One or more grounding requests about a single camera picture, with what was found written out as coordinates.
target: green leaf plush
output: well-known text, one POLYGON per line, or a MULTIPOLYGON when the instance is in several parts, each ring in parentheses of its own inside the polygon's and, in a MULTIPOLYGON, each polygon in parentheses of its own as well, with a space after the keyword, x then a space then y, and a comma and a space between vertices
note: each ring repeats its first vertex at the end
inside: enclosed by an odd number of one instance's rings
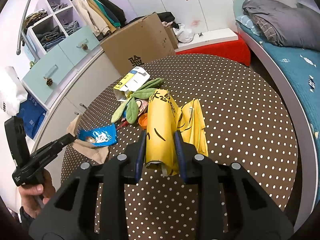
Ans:
POLYGON ((148 99, 155 92, 156 88, 146 88, 135 91, 132 96, 139 99, 148 99))
POLYGON ((128 103, 128 107, 125 115, 125 118, 127 119, 128 123, 133 124, 137 120, 138 113, 139 113, 139 107, 138 107, 138 104, 136 103, 135 98, 133 97, 128 103))
POLYGON ((163 83, 164 83, 163 78, 156 78, 156 79, 150 80, 149 82, 142 85, 137 91, 142 90, 142 89, 146 89, 146 88, 158 88, 163 83))
POLYGON ((126 107, 126 105, 129 103, 129 101, 131 100, 131 98, 128 98, 126 101, 124 101, 119 107, 118 109, 113 113, 113 116, 111 118, 111 122, 116 122, 118 121, 121 116, 122 116, 122 113, 126 107))

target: gray blanket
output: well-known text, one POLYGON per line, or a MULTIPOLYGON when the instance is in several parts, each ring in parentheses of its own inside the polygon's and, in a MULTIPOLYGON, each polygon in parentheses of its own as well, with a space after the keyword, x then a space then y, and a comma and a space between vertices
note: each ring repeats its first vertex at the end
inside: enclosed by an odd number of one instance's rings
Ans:
POLYGON ((320 14, 305 8, 291 8, 274 0, 250 0, 243 4, 249 17, 258 16, 274 28, 279 46, 320 51, 320 14))

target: black gripper frame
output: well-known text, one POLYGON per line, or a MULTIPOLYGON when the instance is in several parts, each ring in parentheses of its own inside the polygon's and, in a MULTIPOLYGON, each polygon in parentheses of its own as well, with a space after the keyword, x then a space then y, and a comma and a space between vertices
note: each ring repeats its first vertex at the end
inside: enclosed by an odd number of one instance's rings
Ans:
POLYGON ((122 155, 101 165, 78 167, 33 221, 30 236, 34 240, 128 240, 124 184, 139 182, 145 153, 143 131, 139 141, 128 145, 122 155), (100 183, 98 234, 94 232, 94 219, 100 183))
POLYGON ((239 163, 226 166, 204 155, 195 157, 195 146, 183 142, 179 131, 174 142, 182 180, 198 184, 196 240, 287 240, 293 235, 289 219, 239 163), (228 214, 226 233, 220 183, 228 214))

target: metal rail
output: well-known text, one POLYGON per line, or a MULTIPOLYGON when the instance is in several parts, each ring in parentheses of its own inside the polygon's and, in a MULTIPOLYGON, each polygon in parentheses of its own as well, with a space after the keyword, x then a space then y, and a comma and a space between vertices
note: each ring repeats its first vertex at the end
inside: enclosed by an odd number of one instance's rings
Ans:
POLYGON ((21 37, 22 37, 24 42, 25 42, 25 44, 26 44, 26 46, 28 47, 28 49, 30 50, 31 54, 35 58, 35 62, 37 62, 40 58, 39 58, 38 54, 36 53, 36 51, 33 49, 30 41, 28 40, 28 38, 26 36, 26 34, 23 32, 23 23, 24 23, 24 20, 26 19, 26 15, 27 15, 27 11, 28 11, 30 2, 31 2, 31 0, 27 1, 26 8, 24 9, 22 20, 21 20, 21 24, 20 24, 19 36, 18 36, 18 46, 17 46, 17 55, 20 55, 20 53, 21 53, 21 37))

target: human hand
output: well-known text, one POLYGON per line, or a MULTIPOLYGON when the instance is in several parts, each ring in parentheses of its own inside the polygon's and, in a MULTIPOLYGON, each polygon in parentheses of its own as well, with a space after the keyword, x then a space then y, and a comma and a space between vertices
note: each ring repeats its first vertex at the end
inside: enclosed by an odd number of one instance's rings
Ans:
POLYGON ((44 186, 38 185, 22 185, 19 187, 21 195, 21 205, 24 211, 32 218, 36 218, 41 212, 39 203, 35 200, 34 196, 43 195, 43 204, 47 204, 50 198, 56 193, 56 189, 52 185, 51 175, 47 170, 43 171, 44 186))

